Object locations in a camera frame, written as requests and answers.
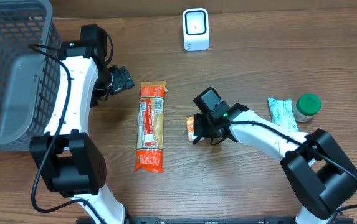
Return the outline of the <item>small orange snack box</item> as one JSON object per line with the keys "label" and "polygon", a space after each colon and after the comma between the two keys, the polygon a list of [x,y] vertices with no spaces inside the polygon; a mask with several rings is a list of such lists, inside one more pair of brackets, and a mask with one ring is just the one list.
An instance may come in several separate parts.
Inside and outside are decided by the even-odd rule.
{"label": "small orange snack box", "polygon": [[193,142],[197,136],[194,134],[194,117],[187,117],[186,118],[186,129],[187,129],[187,135],[188,135],[188,140]]}

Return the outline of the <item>orange spaghetti packet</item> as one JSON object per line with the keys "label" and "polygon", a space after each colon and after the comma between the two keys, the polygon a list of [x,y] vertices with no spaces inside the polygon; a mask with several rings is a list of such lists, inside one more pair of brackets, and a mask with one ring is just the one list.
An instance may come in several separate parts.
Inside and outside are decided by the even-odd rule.
{"label": "orange spaghetti packet", "polygon": [[163,172],[166,81],[141,82],[135,170]]}

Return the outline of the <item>teal wet wipes pack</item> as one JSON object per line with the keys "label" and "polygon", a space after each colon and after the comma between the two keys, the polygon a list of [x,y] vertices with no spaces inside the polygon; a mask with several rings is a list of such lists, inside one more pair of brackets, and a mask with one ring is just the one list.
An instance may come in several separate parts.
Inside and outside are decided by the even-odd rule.
{"label": "teal wet wipes pack", "polygon": [[290,131],[299,132],[293,115],[293,103],[290,98],[287,100],[268,98],[268,104],[274,124]]}

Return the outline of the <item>green lid jar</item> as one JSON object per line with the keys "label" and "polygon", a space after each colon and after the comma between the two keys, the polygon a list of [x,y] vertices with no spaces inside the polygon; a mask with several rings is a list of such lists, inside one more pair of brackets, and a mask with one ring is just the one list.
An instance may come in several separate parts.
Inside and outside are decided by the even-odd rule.
{"label": "green lid jar", "polygon": [[304,123],[311,120],[320,110],[321,99],[311,93],[302,95],[293,105],[293,115],[296,121]]}

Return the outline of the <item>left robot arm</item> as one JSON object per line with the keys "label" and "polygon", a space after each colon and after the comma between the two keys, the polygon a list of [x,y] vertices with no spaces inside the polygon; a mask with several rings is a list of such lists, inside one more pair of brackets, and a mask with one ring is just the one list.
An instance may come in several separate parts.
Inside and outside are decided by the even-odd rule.
{"label": "left robot arm", "polygon": [[29,143],[38,168],[31,191],[33,208],[50,213],[78,203],[90,215],[90,223],[133,223],[108,188],[104,156],[88,134],[91,107],[135,85],[125,67],[109,66],[112,38],[91,24],[82,26],[80,40],[56,48],[56,56],[47,53],[49,46],[29,44],[29,48],[60,66],[52,116],[43,135]]}

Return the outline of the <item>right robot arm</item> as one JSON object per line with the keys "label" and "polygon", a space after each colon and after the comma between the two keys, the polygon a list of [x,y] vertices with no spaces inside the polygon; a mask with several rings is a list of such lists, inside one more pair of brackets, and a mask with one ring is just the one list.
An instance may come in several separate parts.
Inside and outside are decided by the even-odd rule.
{"label": "right robot arm", "polygon": [[357,169],[333,136],[290,131],[239,103],[229,106],[211,87],[194,100],[193,143],[226,139],[256,147],[278,161],[302,204],[293,223],[333,223],[343,204],[357,191]]}

